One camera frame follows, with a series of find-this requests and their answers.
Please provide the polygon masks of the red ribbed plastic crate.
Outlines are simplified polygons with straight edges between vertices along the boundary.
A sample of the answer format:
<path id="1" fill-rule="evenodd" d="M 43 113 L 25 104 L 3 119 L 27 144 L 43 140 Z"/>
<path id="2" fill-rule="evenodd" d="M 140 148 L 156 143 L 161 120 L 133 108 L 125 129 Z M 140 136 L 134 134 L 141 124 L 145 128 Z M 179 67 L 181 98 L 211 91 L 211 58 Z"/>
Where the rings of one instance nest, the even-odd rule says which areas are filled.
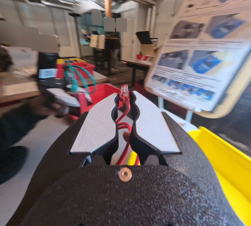
<path id="1" fill-rule="evenodd" d="M 70 64 L 74 65 L 74 66 L 81 67 L 81 68 L 85 69 L 86 71 L 88 71 L 91 75 L 93 75 L 93 70 L 94 70 L 95 66 L 92 65 L 92 64 L 89 64 L 89 63 L 84 62 L 84 61 L 70 62 Z M 65 63 L 56 65 L 56 69 L 57 69 L 56 78 L 61 78 L 61 79 L 64 78 L 64 65 L 65 65 Z M 81 70 L 79 68 L 76 68 L 76 69 L 80 72 L 80 74 L 84 78 L 89 78 L 89 75 L 85 71 L 83 71 L 83 70 Z"/>

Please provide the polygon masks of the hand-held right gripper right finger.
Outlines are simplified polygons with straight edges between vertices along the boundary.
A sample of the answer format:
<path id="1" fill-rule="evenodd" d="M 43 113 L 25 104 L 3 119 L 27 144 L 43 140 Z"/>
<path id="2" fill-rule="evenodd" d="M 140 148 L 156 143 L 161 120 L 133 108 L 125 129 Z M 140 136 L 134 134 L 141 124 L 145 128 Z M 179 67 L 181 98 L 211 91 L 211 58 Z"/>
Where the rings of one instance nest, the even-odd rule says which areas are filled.
<path id="1" fill-rule="evenodd" d="M 137 91 L 130 92 L 130 107 L 133 119 L 130 146 L 137 153 L 140 165 L 150 155 L 156 156 L 162 165 L 167 165 L 164 156 L 181 155 L 161 109 Z"/>

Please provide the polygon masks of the person's left forearm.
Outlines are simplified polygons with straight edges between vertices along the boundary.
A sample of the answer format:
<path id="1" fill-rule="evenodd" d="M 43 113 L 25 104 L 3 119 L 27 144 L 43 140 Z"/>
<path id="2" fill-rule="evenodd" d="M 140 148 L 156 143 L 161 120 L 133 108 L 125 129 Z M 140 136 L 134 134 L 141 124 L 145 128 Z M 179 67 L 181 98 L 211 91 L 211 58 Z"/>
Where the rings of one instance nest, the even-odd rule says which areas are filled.
<path id="1" fill-rule="evenodd" d="M 20 141 L 39 121 L 47 117 L 34 114 L 28 105 L 5 113 L 0 119 L 0 151 Z"/>

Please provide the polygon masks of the yellow plastic bin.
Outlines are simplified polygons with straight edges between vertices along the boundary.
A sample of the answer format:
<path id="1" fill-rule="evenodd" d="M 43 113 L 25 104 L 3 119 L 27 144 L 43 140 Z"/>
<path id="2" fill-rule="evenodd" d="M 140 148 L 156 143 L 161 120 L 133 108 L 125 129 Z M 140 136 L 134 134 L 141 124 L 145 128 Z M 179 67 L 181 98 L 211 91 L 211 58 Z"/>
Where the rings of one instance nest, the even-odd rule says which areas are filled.
<path id="1" fill-rule="evenodd" d="M 221 191 L 243 225 L 251 225 L 250 157 L 204 127 L 169 128 L 180 154 L 162 155 L 164 163 L 211 196 Z"/>
<path id="2" fill-rule="evenodd" d="M 80 58 L 58 58 L 57 59 L 57 64 L 65 64 L 66 61 L 69 61 L 70 63 L 80 63 L 80 62 L 85 62 L 85 60 L 80 59 Z"/>

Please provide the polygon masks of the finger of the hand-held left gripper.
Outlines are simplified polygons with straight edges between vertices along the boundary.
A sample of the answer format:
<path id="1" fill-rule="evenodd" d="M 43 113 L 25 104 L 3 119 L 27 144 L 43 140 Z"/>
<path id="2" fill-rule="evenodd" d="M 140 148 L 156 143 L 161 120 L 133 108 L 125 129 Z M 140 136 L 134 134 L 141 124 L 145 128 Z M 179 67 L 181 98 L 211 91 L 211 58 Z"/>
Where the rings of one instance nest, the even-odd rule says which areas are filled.
<path id="1" fill-rule="evenodd" d="M 49 99 L 50 99 L 49 102 L 61 103 L 61 104 L 72 106 L 72 107 L 80 107 L 79 101 L 75 97 L 66 93 L 63 89 L 48 88 L 47 94 L 49 95 Z"/>
<path id="2" fill-rule="evenodd" d="M 73 92 L 73 91 L 70 90 L 71 87 L 72 87 L 72 84 L 67 84 L 66 85 L 66 93 L 70 94 L 71 96 L 73 96 L 77 100 L 87 101 L 87 102 L 92 101 L 92 99 L 90 97 L 90 94 L 87 93 L 85 88 L 78 87 L 77 92 Z"/>

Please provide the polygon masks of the white stand base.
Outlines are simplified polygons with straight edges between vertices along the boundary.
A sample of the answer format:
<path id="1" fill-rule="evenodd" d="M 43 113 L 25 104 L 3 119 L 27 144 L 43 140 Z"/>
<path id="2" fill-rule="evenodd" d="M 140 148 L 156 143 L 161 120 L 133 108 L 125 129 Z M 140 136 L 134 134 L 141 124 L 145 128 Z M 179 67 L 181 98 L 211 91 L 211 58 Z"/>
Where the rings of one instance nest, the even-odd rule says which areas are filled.
<path id="1" fill-rule="evenodd" d="M 198 128 L 196 126 L 194 126 L 193 124 L 191 124 L 191 120 L 192 120 L 192 116 L 193 116 L 193 112 L 192 111 L 187 110 L 185 119 L 182 119 L 182 118 L 178 117 L 177 115 L 175 115 L 175 114 L 173 114 L 173 113 L 171 113 L 171 112 L 169 112 L 169 111 L 167 111 L 167 110 L 164 109 L 164 99 L 162 97 L 158 97 L 158 108 L 162 112 L 168 114 L 187 133 L 191 132 L 193 130 L 198 130 Z"/>

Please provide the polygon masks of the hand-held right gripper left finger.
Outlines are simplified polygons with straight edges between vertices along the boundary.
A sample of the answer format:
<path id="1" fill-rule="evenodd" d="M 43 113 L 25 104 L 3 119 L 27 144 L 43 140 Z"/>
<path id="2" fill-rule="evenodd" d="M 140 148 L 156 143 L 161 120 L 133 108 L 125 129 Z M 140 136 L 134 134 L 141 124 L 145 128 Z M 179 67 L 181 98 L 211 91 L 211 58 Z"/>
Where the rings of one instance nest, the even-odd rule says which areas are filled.
<path id="1" fill-rule="evenodd" d="M 110 165 L 119 148 L 118 124 L 119 94 L 113 93 L 94 105 L 88 112 L 70 149 L 71 154 L 102 156 Z"/>

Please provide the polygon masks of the wooden table with black legs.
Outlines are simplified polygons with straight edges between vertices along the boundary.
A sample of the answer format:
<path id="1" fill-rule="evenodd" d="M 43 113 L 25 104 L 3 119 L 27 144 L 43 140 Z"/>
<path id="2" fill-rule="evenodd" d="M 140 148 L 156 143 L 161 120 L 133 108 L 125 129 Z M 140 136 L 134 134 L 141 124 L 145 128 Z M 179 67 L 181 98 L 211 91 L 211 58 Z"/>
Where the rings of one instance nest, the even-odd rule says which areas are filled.
<path id="1" fill-rule="evenodd" d="M 136 59 L 124 59 L 121 60 L 122 63 L 125 63 L 127 67 L 132 68 L 132 78 L 131 78 L 131 87 L 134 87 L 136 82 L 136 70 L 143 72 L 143 80 L 145 79 L 149 68 L 152 65 L 152 61 L 141 61 Z"/>

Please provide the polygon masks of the red metal port box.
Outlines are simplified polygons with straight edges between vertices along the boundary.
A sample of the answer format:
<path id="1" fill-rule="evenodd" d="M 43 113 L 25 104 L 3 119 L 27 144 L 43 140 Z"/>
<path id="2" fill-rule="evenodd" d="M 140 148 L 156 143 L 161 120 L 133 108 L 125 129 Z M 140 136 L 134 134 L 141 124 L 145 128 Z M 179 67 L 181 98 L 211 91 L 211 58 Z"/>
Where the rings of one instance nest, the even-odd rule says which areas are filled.
<path id="1" fill-rule="evenodd" d="M 92 102 L 77 100 L 80 104 L 78 107 L 71 106 L 69 110 L 69 115 L 80 117 L 86 112 L 87 107 L 92 104 Z"/>

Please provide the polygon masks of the black panel on cardboard stand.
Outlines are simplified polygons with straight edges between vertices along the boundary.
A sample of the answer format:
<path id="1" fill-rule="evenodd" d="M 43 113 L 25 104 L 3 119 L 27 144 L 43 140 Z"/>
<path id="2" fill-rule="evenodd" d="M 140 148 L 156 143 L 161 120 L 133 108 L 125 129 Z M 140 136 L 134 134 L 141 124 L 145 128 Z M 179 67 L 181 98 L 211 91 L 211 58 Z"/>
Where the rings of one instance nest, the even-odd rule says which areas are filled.
<path id="1" fill-rule="evenodd" d="M 154 58 L 157 54 L 158 38 L 151 38 L 149 31 L 138 31 L 136 36 L 140 42 L 140 52 L 143 56 Z"/>

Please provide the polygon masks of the red plastic bin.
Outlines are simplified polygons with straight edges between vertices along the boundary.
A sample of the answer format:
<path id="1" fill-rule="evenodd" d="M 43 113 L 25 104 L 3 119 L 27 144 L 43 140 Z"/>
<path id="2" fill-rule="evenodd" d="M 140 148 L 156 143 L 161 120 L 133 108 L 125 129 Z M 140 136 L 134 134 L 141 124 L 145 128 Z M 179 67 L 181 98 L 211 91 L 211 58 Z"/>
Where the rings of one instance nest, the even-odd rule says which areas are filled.
<path id="1" fill-rule="evenodd" d="M 113 93 L 117 93 L 120 94 L 120 89 L 117 87 L 114 87 L 110 84 L 97 84 L 96 85 L 96 91 L 92 94 L 90 94 L 90 97 L 92 99 L 92 104 L 89 105 L 87 107 L 86 112 L 89 112 L 89 110 L 96 105 L 97 103 L 99 103 L 100 101 L 102 101 L 103 99 L 105 99 L 106 97 L 110 96 Z M 70 121 L 74 122 L 76 121 L 79 117 L 76 116 L 72 116 L 72 115 L 67 115 L 68 118 L 70 119 Z"/>

